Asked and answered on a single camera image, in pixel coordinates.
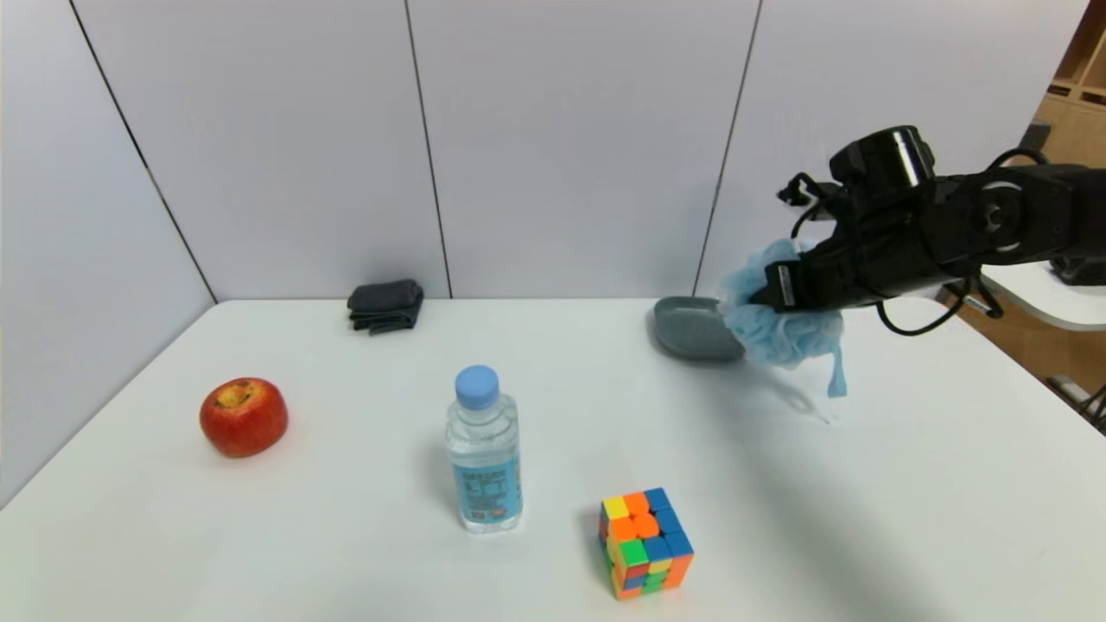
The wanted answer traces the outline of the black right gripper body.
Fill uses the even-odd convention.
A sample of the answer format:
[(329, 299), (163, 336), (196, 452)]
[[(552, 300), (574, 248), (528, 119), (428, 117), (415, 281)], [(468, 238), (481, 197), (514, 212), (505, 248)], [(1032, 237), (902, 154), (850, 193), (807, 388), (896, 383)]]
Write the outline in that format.
[(837, 225), (830, 237), (781, 238), (764, 248), (766, 286), (782, 314), (860, 308), (877, 302), (870, 267), (880, 235)]

